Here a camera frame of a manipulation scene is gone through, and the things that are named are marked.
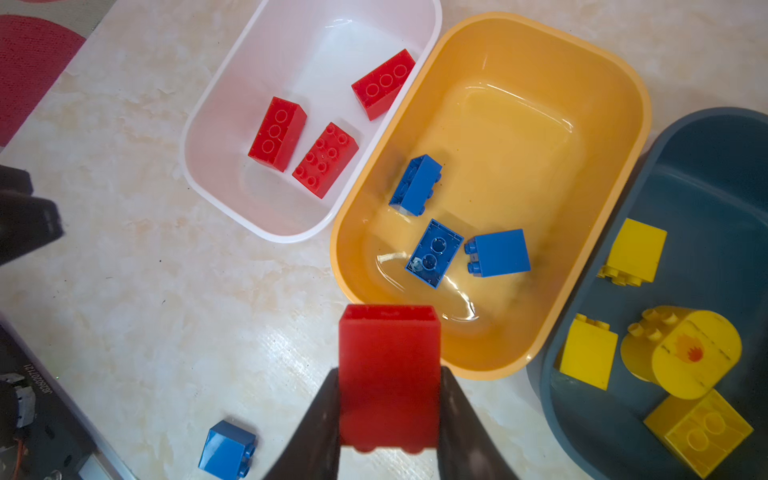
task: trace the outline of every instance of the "yellow lego brick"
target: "yellow lego brick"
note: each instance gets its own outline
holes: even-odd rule
[[[666,239],[664,230],[627,218],[598,276],[622,286],[653,282]]]
[[[707,394],[741,357],[741,337],[707,310],[657,306],[629,325],[621,359],[636,377],[681,399]]]
[[[714,390],[698,400],[670,396],[644,423],[701,478],[706,478],[753,431]]]
[[[576,315],[565,340],[560,372],[596,386],[608,388],[618,335],[607,323]]]

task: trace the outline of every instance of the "lego stud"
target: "lego stud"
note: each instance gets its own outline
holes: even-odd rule
[[[381,78],[379,79],[379,84],[384,88],[391,87],[392,82],[394,82],[394,80],[392,79],[392,75],[388,73],[382,75]]]
[[[243,457],[246,460],[248,460],[253,456],[254,453],[256,453],[256,446],[252,443],[245,448],[245,452],[243,452]]]
[[[419,453],[424,451],[424,447],[421,446],[402,446],[402,450],[405,453],[410,453],[411,455],[418,455]]]
[[[645,335],[651,342],[658,342],[661,340],[661,332],[659,329],[650,329]]]
[[[634,275],[627,275],[627,285],[640,286],[642,284],[643,280],[640,280],[640,278]]]
[[[394,73],[397,78],[403,78],[408,73],[408,68],[406,68],[405,65],[397,65],[392,73]]]
[[[643,332],[645,331],[645,329],[643,328],[643,326],[641,324],[633,323],[632,325],[629,325],[629,327],[627,328],[627,331],[632,336],[639,337],[639,336],[643,335]]]
[[[616,270],[615,268],[612,268],[612,267],[606,265],[606,266],[604,266],[603,268],[600,269],[600,273],[602,273],[603,276],[609,276],[609,277],[613,278],[615,276],[618,276],[619,271]]]
[[[432,251],[435,253],[445,252],[445,247],[447,246],[448,244],[445,242],[444,238],[437,237],[432,241]]]
[[[654,322],[659,319],[661,315],[656,310],[650,308],[648,310],[645,310],[643,312],[643,318],[648,320],[649,322]]]
[[[674,325],[677,322],[677,315],[670,313],[661,319],[661,321],[664,322],[665,325]]]
[[[725,420],[720,413],[707,413],[704,416],[704,428],[707,429],[709,433],[719,435],[725,432]]]
[[[702,429],[693,429],[688,432],[688,437],[686,440],[688,441],[688,446],[697,452],[703,452],[707,449],[708,446],[710,446],[710,440],[707,438],[707,434],[704,433],[704,430]]]
[[[375,97],[379,94],[379,86],[377,84],[370,84],[366,87],[366,95],[369,97]]]
[[[237,476],[240,478],[245,478],[245,476],[248,475],[248,472],[250,472],[250,467],[246,462],[243,462],[240,464],[240,468],[237,469]]]
[[[424,258],[422,258],[422,266],[424,267],[424,270],[434,270],[437,266],[437,258],[431,253],[427,253]]]
[[[265,154],[271,154],[272,150],[275,149],[275,142],[271,140],[265,140],[264,143],[261,144],[261,151]]]
[[[474,240],[470,240],[469,242],[464,244],[464,253],[467,255],[472,255],[473,253],[478,252],[478,244]]]

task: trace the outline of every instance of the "marble countertop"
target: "marble countertop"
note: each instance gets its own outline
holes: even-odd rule
[[[764,0],[443,0],[443,31],[507,11],[627,60],[654,109],[651,138],[701,108],[768,111]],[[197,460],[225,417],[271,466],[328,369],[346,298],[329,229],[254,236],[189,188],[187,116],[258,0],[119,0],[0,163],[31,173],[66,236],[0,268],[0,310],[138,478],[210,478]],[[587,478],[563,452],[525,373],[461,381],[524,479]],[[434,452],[342,454],[340,478],[437,478]]]

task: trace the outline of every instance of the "printed flame design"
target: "printed flame design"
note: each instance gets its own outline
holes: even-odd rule
[[[698,338],[680,335],[677,337],[677,358],[685,363],[696,363],[704,358],[704,345]]]

